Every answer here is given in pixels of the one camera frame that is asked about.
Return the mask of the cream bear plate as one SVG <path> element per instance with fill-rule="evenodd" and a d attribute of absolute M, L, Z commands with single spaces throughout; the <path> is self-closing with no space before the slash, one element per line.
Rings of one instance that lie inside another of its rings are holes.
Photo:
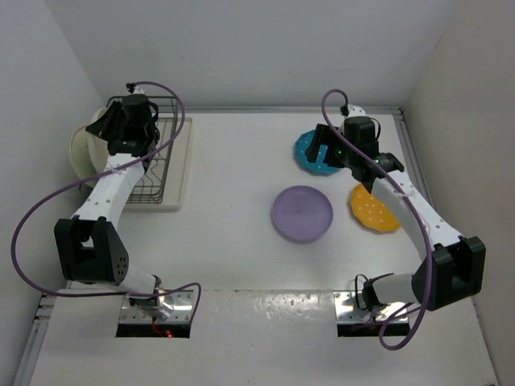
<path fill-rule="evenodd" d="M 105 115 L 106 107 L 98 109 L 87 126 L 88 151 L 91 163 L 97 173 L 105 170 L 107 158 L 109 157 L 108 142 L 89 132 L 89 126 Z"/>

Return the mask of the purple bear plate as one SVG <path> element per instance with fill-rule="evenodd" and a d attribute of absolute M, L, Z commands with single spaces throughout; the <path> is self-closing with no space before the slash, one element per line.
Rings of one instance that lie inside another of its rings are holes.
<path fill-rule="evenodd" d="M 333 207 L 314 187 L 298 185 L 278 194 L 271 207 L 275 228 L 287 239 L 306 244 L 320 239 L 331 227 Z"/>

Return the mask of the yellow polka dot plate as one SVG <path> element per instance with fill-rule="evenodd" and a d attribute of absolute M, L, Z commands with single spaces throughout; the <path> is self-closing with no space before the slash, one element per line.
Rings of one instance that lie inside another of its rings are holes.
<path fill-rule="evenodd" d="M 375 232 L 395 232 L 400 228 L 392 212 L 362 184 L 352 189 L 348 203 L 353 216 L 368 229 Z"/>

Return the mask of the cream floral plate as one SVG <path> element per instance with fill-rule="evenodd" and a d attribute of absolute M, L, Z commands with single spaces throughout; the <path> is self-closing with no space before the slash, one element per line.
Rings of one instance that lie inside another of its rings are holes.
<path fill-rule="evenodd" d="M 69 145 L 69 157 L 72 168 L 79 180 L 84 180 L 97 174 L 89 154 L 89 133 L 86 126 L 78 128 L 72 135 Z"/>

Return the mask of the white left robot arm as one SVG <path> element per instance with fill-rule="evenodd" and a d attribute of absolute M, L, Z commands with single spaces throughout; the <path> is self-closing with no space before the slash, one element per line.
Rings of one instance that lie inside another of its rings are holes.
<path fill-rule="evenodd" d="M 117 225 L 134 187 L 147 172 L 160 134 L 157 105 L 141 93 L 113 102 L 85 128 L 89 139 L 106 143 L 105 175 L 69 219 L 54 227 L 63 275 L 69 281 L 102 285 L 135 301 L 150 301 L 158 278 L 130 263 Z"/>

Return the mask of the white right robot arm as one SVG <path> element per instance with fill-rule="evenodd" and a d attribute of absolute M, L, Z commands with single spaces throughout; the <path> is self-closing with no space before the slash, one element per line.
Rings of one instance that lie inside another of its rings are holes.
<path fill-rule="evenodd" d="M 417 190 L 403 164 L 393 154 L 380 152 L 376 125 L 370 117 L 348 117 L 342 130 L 318 124 L 305 151 L 308 162 L 316 161 L 321 146 L 327 148 L 324 163 L 348 168 L 352 177 L 390 210 L 422 259 L 415 273 L 387 273 L 367 280 L 363 299 L 369 310 L 404 302 L 433 311 L 481 291 L 484 243 L 449 225 Z"/>

